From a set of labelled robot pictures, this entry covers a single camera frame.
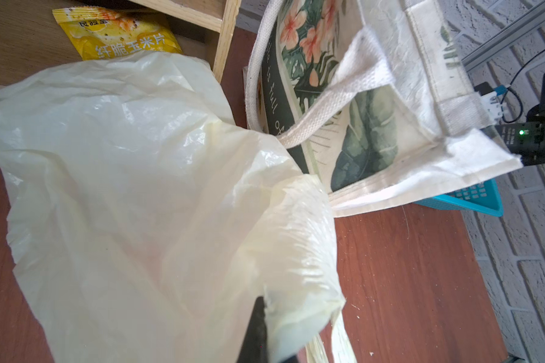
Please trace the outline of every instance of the crumpled plastic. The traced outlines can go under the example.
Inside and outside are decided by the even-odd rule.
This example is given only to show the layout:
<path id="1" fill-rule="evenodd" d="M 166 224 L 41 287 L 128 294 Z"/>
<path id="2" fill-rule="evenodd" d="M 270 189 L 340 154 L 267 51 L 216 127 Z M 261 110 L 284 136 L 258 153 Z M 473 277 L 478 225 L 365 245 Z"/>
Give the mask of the crumpled plastic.
<path id="1" fill-rule="evenodd" d="M 57 362 L 235 362 L 257 296 L 278 362 L 345 303 L 319 179 L 233 125 L 204 61 L 140 52 L 0 90 L 0 168 Z"/>

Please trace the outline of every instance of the metal bar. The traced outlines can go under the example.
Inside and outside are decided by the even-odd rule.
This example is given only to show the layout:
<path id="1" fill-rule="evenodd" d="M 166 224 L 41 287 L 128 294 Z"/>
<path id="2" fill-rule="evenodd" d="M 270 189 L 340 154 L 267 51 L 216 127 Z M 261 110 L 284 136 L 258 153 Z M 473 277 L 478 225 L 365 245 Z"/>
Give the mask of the metal bar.
<path id="1" fill-rule="evenodd" d="M 488 61 L 504 48 L 510 47 L 511 44 L 525 34 L 539 28 L 543 23 L 545 23 L 545 0 L 467 55 L 462 60 L 466 71 L 470 71 L 481 63 Z"/>

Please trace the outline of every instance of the snack package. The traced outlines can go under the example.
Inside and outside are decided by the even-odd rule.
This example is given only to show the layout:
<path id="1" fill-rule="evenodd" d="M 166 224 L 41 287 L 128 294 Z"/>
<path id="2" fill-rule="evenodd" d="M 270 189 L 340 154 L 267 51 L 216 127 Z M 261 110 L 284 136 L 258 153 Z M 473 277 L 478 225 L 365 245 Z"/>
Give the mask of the snack package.
<path id="1" fill-rule="evenodd" d="M 94 6 L 53 10 L 83 61 L 139 51 L 183 54 L 164 14 L 150 9 L 113 11 Z"/>

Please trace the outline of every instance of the basket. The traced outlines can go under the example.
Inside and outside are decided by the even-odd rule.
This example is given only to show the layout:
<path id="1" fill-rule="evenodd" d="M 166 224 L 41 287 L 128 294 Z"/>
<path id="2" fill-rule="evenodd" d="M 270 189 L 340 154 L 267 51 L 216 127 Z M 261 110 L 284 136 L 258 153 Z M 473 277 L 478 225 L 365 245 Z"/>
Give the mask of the basket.
<path id="1" fill-rule="evenodd" d="M 473 210 L 501 217 L 503 204 L 494 179 L 459 189 L 452 193 L 416 201 L 416 204 L 440 210 Z"/>

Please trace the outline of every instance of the black electronic device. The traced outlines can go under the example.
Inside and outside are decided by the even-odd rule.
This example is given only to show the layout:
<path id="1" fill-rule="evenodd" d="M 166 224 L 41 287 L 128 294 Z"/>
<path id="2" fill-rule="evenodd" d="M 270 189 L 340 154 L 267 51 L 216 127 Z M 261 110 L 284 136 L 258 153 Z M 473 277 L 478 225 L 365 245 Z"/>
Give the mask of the black electronic device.
<path id="1" fill-rule="evenodd" d="M 523 165 L 545 164 L 545 74 L 541 101 L 527 113 L 527 122 L 495 127 L 509 151 L 521 155 Z"/>

